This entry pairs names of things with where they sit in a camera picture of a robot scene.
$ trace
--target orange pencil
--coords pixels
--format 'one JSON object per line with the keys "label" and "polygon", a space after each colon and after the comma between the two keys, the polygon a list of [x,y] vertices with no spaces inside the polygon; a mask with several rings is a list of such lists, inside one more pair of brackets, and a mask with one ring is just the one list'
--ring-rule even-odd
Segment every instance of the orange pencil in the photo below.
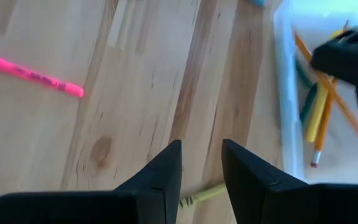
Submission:
{"label": "orange pencil", "polygon": [[[305,59],[307,59],[307,61],[310,62],[311,61],[311,53],[310,53],[310,51],[306,48],[306,45],[303,43],[303,41],[301,40],[301,38],[300,38],[300,36],[298,35],[297,32],[294,32],[294,37],[295,37],[296,45],[298,46],[299,50],[301,51],[301,53],[303,54]],[[327,79],[326,75],[323,72],[320,72],[320,71],[316,71],[316,74],[317,74],[318,78],[320,79],[321,83],[324,85],[324,87],[327,88],[328,93],[330,95],[332,95],[334,100],[336,100],[336,102],[338,103],[339,108],[344,113],[344,115],[346,116],[347,120],[350,122],[352,127],[358,133],[358,120],[357,120],[357,118],[354,116],[354,114],[347,107],[347,105],[345,104],[345,102],[342,99],[342,97],[338,95],[338,93],[336,92],[336,90],[333,87],[333,85],[331,84],[331,82]]]}
{"label": "orange pencil", "polygon": [[[346,31],[348,28],[348,23],[349,23],[349,21],[346,21],[343,29],[334,32],[334,34],[331,35],[331,37],[335,38],[335,37],[341,35],[344,31]],[[334,88],[336,87],[337,83],[338,83],[338,79],[334,78],[333,82],[332,82]],[[310,162],[311,167],[317,167],[318,162],[321,158],[321,153],[323,152],[324,140],[325,140],[325,137],[327,134],[329,118],[331,116],[331,108],[333,107],[333,101],[334,101],[333,96],[329,94],[327,96],[327,100],[326,100],[326,103],[324,106],[324,111],[323,111],[323,115],[321,117],[321,122],[320,122],[320,126],[318,129],[317,138],[316,138],[316,141],[314,142],[314,155]]]}

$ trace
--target pencil eraser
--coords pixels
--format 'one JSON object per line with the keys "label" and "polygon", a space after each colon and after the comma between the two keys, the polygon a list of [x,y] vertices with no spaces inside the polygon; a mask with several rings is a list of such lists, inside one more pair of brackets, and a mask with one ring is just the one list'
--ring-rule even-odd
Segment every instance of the pencil eraser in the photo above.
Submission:
{"label": "pencil eraser", "polygon": [[79,98],[82,98],[84,96],[84,89],[74,84],[66,84],[65,92],[77,96]]}

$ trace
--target pencil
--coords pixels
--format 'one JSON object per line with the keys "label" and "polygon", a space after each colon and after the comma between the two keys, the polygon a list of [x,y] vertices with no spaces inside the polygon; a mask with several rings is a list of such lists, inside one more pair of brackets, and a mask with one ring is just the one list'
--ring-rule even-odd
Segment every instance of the pencil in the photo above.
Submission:
{"label": "pencil", "polygon": [[[301,40],[301,38],[297,32],[294,32],[294,36],[295,36],[296,45],[298,46],[299,50],[301,51],[303,56],[307,59],[307,61],[310,62],[311,61],[310,51],[306,48],[306,45],[303,43],[303,41]],[[318,78],[320,79],[320,82],[324,85],[324,87],[327,88],[329,94],[332,95],[334,100],[338,103],[339,108],[344,113],[347,120],[350,122],[352,127],[358,133],[358,120],[353,115],[353,113],[350,111],[350,109],[347,107],[344,100],[341,98],[341,96],[338,95],[335,88],[332,86],[331,82],[325,77],[325,74],[323,72],[316,71],[316,74],[317,74]]]}
{"label": "pencil", "polygon": [[197,194],[190,195],[187,197],[184,197],[179,200],[179,206],[181,208],[186,208],[189,206],[192,206],[196,203],[203,202],[205,200],[211,199],[221,193],[223,193],[226,190],[226,184],[219,184],[215,187],[212,187],[210,189],[201,191]]}
{"label": "pencil", "polygon": [[[335,37],[341,35],[344,31],[346,31],[348,23],[349,23],[349,21],[346,21],[344,28],[342,30],[337,30],[336,32],[334,32],[331,35],[331,38],[335,38]],[[337,83],[338,83],[338,79],[334,78],[334,80],[333,80],[334,88],[336,88]],[[314,155],[310,162],[311,167],[317,167],[317,165],[320,161],[321,154],[323,152],[324,140],[325,140],[325,137],[327,134],[329,118],[331,116],[331,108],[333,107],[333,101],[334,101],[333,96],[331,94],[328,95],[326,104],[324,107],[324,111],[323,111],[323,116],[321,117],[320,126],[319,126],[319,129],[317,132],[317,139],[316,139],[316,142],[314,143]]]}
{"label": "pencil", "polygon": [[302,125],[305,124],[306,118],[308,117],[311,106],[313,105],[314,99],[317,94],[317,83],[315,83],[309,90],[308,95],[306,96],[305,105],[303,106],[299,118],[301,120]]}
{"label": "pencil", "polygon": [[303,70],[300,61],[297,58],[295,58],[295,68],[296,73],[298,74],[298,77],[301,80],[302,84],[308,89],[313,87],[313,82],[309,79],[306,72]]}
{"label": "pencil", "polygon": [[320,125],[321,117],[323,115],[324,105],[326,103],[328,91],[323,85],[317,87],[317,99],[314,104],[313,112],[309,122],[308,129],[306,131],[306,140],[308,142],[314,142],[316,140],[318,126]]}

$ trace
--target white plastic tray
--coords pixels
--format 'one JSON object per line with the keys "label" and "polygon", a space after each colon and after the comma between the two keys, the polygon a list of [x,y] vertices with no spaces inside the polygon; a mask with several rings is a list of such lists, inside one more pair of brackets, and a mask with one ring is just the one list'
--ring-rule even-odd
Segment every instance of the white plastic tray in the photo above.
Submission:
{"label": "white plastic tray", "polygon": [[331,176],[327,176],[325,179],[314,178],[315,175],[310,175],[308,172],[309,158],[307,157],[312,148],[306,149],[304,156],[304,147],[308,148],[309,146],[303,142],[299,120],[299,107],[300,104],[303,104],[300,102],[304,100],[304,96],[298,94],[302,91],[298,89],[295,73],[296,47],[292,28],[294,27],[300,33],[307,46],[313,50],[325,42],[335,30],[342,29],[347,20],[349,20],[350,26],[358,24],[358,0],[346,2],[340,0],[284,0],[274,16],[283,166],[285,172],[307,182],[358,181],[353,181],[351,178],[346,181],[346,176],[341,179],[332,178],[331,176],[337,175],[335,172],[341,170],[341,167],[333,169]]}

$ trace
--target yellow pencil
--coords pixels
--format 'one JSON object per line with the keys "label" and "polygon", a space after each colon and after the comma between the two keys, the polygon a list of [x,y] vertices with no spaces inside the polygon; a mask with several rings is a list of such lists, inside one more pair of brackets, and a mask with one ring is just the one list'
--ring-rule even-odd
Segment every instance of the yellow pencil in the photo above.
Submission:
{"label": "yellow pencil", "polygon": [[318,126],[320,125],[321,116],[323,115],[327,95],[327,89],[321,83],[318,83],[317,99],[314,103],[313,112],[306,131],[306,140],[308,142],[314,142],[316,140]]}
{"label": "yellow pencil", "polygon": [[226,184],[219,184],[219,185],[212,187],[210,189],[207,189],[207,190],[201,191],[197,194],[190,195],[190,196],[180,199],[179,206],[181,208],[186,208],[186,207],[192,206],[196,203],[200,203],[200,202],[203,202],[210,198],[213,198],[213,197],[223,193],[225,190],[226,190]]}
{"label": "yellow pencil", "polygon": [[[335,87],[338,83],[338,79],[334,78],[333,86]],[[318,129],[318,135],[316,141],[314,142],[314,155],[310,162],[311,167],[317,167],[318,162],[321,157],[321,153],[323,151],[324,139],[327,133],[329,117],[331,116],[331,108],[333,107],[334,98],[332,95],[327,96],[326,104],[324,107],[323,116],[321,117],[321,124]]]}

